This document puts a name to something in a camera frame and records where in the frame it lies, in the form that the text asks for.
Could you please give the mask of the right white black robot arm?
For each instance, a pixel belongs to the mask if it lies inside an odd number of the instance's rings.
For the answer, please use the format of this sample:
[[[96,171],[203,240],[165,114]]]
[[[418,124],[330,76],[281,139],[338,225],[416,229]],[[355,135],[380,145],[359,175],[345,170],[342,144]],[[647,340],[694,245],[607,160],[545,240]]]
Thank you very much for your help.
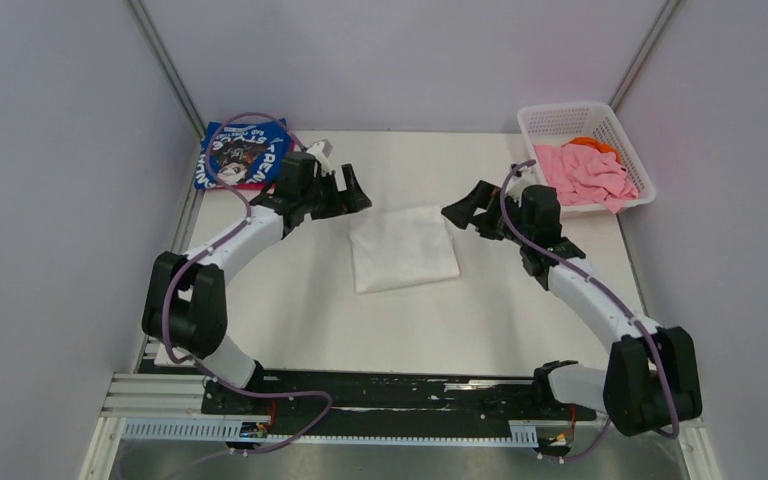
[[[574,360],[537,368],[530,392],[537,413],[552,418],[569,405],[585,407],[605,414],[625,436],[670,435],[702,415],[691,335],[635,313],[597,278],[586,254],[562,232],[554,188],[531,185],[511,195],[480,181],[441,214],[458,229],[474,227],[482,238],[514,242],[526,273],[566,304],[608,352],[602,369]]]

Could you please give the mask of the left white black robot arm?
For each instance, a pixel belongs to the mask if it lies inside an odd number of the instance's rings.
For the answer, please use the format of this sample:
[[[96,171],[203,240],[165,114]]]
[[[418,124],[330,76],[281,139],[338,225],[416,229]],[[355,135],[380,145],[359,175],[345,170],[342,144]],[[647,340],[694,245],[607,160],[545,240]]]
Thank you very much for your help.
[[[245,201],[240,220],[204,246],[185,254],[163,252],[155,259],[142,331],[171,350],[186,352],[209,376],[228,384],[228,400],[239,411],[258,411],[267,390],[256,379],[262,366],[227,333],[228,282],[305,219],[359,213],[371,205],[351,164],[334,170],[320,154],[286,155],[277,178]]]

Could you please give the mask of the white printed t-shirt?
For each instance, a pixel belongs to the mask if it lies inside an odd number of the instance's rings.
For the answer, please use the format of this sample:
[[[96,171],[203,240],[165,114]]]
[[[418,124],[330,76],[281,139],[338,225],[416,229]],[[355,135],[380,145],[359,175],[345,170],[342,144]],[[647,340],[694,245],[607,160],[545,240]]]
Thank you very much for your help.
[[[349,222],[354,289],[370,294],[460,276],[439,205],[364,214]]]

